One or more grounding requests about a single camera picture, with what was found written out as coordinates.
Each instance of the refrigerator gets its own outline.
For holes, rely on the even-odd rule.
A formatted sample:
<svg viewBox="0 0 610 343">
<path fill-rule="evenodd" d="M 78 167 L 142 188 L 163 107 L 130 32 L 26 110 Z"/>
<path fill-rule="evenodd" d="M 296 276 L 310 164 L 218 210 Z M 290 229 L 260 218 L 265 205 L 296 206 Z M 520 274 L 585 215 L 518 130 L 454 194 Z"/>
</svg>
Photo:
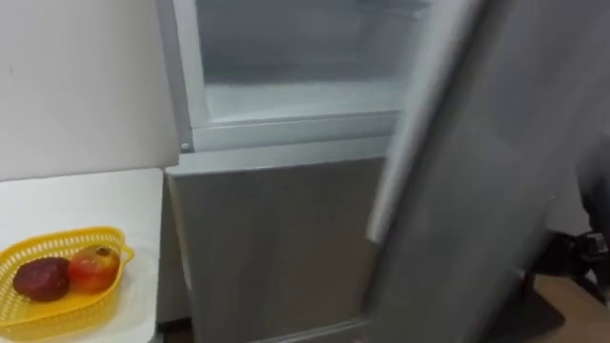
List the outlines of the refrigerator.
<svg viewBox="0 0 610 343">
<path fill-rule="evenodd" d="M 197 342 L 476 341 L 608 126 L 604 1 L 156 8 Z"/>
</svg>

